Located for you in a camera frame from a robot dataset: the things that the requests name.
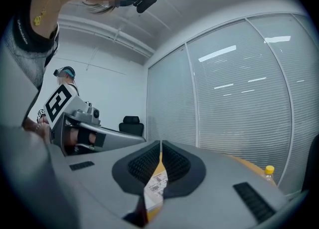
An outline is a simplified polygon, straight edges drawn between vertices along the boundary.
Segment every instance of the black chair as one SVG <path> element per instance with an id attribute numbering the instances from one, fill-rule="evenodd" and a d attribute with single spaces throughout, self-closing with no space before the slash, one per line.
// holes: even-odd
<path id="1" fill-rule="evenodd" d="M 309 190 L 314 186 L 314 182 L 318 180 L 318 156 L 319 156 L 319 135 L 317 135 L 309 149 L 306 174 L 302 191 Z"/>
<path id="2" fill-rule="evenodd" d="M 121 132 L 142 136 L 144 131 L 144 124 L 140 123 L 140 119 L 138 116 L 125 116 L 123 119 L 123 123 L 119 124 L 119 129 Z"/>

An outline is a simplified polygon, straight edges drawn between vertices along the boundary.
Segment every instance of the yellow bottle cap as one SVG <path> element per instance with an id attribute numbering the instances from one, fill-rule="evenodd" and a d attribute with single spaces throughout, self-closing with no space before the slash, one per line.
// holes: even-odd
<path id="1" fill-rule="evenodd" d="M 272 174 L 272 173 L 274 173 L 274 171 L 275 171 L 275 167 L 274 166 L 271 166 L 271 165 L 267 165 L 266 166 L 266 169 L 265 169 L 265 173 L 266 174 Z"/>

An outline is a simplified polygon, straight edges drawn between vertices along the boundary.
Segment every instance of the gold pendant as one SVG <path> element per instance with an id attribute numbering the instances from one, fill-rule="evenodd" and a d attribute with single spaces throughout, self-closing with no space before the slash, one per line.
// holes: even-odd
<path id="1" fill-rule="evenodd" d="M 41 16 L 34 18 L 34 25 L 39 26 L 41 23 Z"/>

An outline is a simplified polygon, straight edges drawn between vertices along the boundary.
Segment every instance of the white wall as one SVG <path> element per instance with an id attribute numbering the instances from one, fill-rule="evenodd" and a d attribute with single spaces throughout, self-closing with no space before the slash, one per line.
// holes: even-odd
<path id="1" fill-rule="evenodd" d="M 38 110 L 57 88 L 54 70 L 71 66 L 82 100 L 100 110 L 103 127 L 118 130 L 126 115 L 139 116 L 145 123 L 143 61 L 139 54 L 106 39 L 62 29 L 60 49 L 47 66 L 42 90 L 29 117 L 36 120 Z"/>
<path id="2" fill-rule="evenodd" d="M 174 27 L 173 31 L 165 31 L 162 33 L 159 38 L 161 45 L 156 50 L 156 53 L 144 64 L 145 97 L 143 107 L 145 109 L 143 111 L 143 119 L 145 121 L 147 116 L 148 68 L 175 48 L 210 28 L 241 17 L 270 12 L 306 14 L 303 8 L 293 0 L 249 0 L 235 5 L 226 5 L 216 11 L 210 11 L 207 7 L 199 6 L 198 8 L 203 8 L 203 10 L 190 10 L 190 14 L 185 17 L 183 21 L 180 21 Z"/>

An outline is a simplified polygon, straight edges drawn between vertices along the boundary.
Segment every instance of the fluorescent light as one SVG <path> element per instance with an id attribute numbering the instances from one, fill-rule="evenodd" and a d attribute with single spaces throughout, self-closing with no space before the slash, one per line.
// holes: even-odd
<path id="1" fill-rule="evenodd" d="M 255 81 L 264 80 L 264 79 L 266 79 L 266 77 L 249 80 L 248 82 L 250 83 L 250 82 L 255 82 Z"/>
<path id="2" fill-rule="evenodd" d="M 254 91 L 254 90 L 249 90 L 249 91 Z M 249 91 L 242 91 L 241 93 L 244 93 L 244 92 L 249 92 Z"/>
<path id="3" fill-rule="evenodd" d="M 227 87 L 227 86 L 232 86 L 234 85 L 233 83 L 231 84 L 226 84 L 226 85 L 222 85 L 222 86 L 218 86 L 218 87 L 215 87 L 214 89 L 219 89 L 219 88 L 223 88 L 223 87 Z"/>
<path id="4" fill-rule="evenodd" d="M 289 41 L 291 36 L 275 36 L 275 37 L 267 37 L 265 38 L 264 43 L 277 43 L 277 42 L 286 42 Z"/>
<path id="5" fill-rule="evenodd" d="M 206 55 L 206 56 L 204 56 L 202 58 L 199 58 L 198 60 L 199 60 L 199 62 L 203 62 L 203 61 L 206 61 L 208 59 L 212 59 L 212 58 L 214 58 L 216 56 L 219 56 L 219 55 L 222 55 L 224 53 L 227 53 L 227 52 L 230 52 L 230 51 L 234 51 L 234 50 L 236 50 L 236 46 L 235 45 L 230 46 L 230 47 L 225 48 L 225 49 L 221 49 L 221 50 L 216 51 L 216 52 L 213 52 L 213 53 L 211 53 L 209 55 Z"/>

